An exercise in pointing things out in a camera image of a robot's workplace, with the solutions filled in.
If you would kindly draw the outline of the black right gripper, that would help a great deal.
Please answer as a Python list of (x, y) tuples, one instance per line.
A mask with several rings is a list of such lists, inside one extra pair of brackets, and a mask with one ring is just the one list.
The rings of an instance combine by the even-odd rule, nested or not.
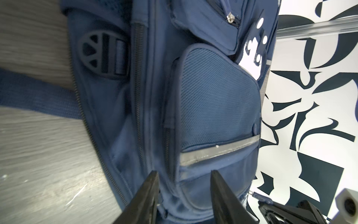
[(258, 202), (259, 210), (268, 224), (326, 224), (320, 210), (307, 200), (298, 203), (297, 207)]

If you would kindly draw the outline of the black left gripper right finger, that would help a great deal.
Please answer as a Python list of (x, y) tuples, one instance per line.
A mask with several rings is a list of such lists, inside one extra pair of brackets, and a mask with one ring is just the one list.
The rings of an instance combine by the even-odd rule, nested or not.
[(211, 171), (210, 191), (215, 223), (256, 224), (217, 170)]

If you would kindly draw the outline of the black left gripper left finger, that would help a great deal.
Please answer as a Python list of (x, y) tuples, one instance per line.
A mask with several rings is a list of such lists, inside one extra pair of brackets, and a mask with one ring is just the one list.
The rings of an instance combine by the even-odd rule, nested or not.
[(154, 224), (156, 223), (159, 196), (159, 176), (152, 171), (126, 206), (115, 224)]

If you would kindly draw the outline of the navy blue school backpack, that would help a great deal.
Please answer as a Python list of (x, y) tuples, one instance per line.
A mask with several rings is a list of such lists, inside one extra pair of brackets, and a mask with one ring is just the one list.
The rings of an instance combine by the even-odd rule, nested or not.
[(74, 91), (1, 70), (1, 105), (82, 119), (121, 209), (152, 171), (156, 223), (215, 223), (211, 171), (246, 208), (280, 1), (61, 1)]

